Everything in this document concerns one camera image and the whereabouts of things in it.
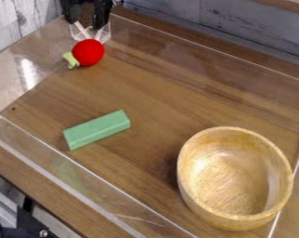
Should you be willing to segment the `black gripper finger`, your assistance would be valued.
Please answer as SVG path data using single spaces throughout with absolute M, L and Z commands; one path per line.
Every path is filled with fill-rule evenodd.
M 73 24 L 78 20 L 79 0 L 61 0 L 61 11 L 67 23 Z
M 109 21 L 113 0 L 93 0 L 93 29 L 99 30 Z

